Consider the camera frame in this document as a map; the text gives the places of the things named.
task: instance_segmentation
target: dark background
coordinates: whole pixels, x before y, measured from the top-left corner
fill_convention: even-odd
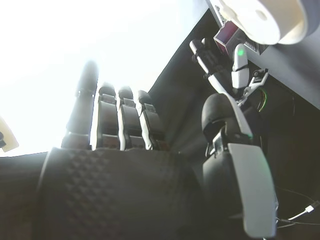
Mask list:
[[[164,125],[167,142],[174,151],[185,154],[200,182],[206,148],[201,112],[205,100],[215,91],[203,78],[203,70],[192,62],[189,42],[213,37],[218,29],[208,10],[149,92]],[[250,64],[251,71],[256,68]],[[281,188],[318,200],[320,111],[273,77],[268,78],[265,89],[268,103],[260,120],[268,135],[266,157],[274,182]],[[253,106],[258,105],[257,96],[252,96],[250,101]],[[46,153],[37,153],[0,158],[0,239],[30,239],[32,196],[45,156]],[[302,196],[278,188],[276,193],[280,218],[292,217],[311,203]],[[316,209],[299,220],[320,223],[320,210]],[[241,225],[231,225],[229,229],[230,238],[249,239]],[[295,225],[279,229],[276,239],[320,239],[320,226]]]

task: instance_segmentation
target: robotic hand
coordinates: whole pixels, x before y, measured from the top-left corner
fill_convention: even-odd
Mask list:
[[[245,232],[252,238],[274,237],[277,200],[272,175],[260,147],[252,144],[252,132],[240,106],[262,86],[268,70],[259,70],[248,85],[248,59],[243,44],[235,49],[232,86],[240,97],[232,97],[222,75],[226,70],[218,64],[206,39],[192,41],[194,59],[218,92],[209,96],[202,109],[202,131],[208,142],[203,164],[206,199],[220,218],[242,213]]]

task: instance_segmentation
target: green light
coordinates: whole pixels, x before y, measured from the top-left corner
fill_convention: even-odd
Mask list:
[[[238,56],[242,56],[243,54],[245,54],[245,50],[240,49],[240,50],[238,51]]]

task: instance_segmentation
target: green wire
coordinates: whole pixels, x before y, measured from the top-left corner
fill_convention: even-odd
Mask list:
[[[268,93],[266,90],[264,90],[262,87],[259,88],[260,91],[262,91],[264,93],[264,102],[262,104],[262,107],[259,109],[259,113],[265,108],[265,106],[267,105],[267,101],[268,101]]]

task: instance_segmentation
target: overexposed background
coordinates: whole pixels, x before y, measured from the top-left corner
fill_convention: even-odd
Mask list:
[[[84,64],[99,84],[148,91],[203,16],[205,0],[0,2],[0,115],[20,147],[59,146]]]

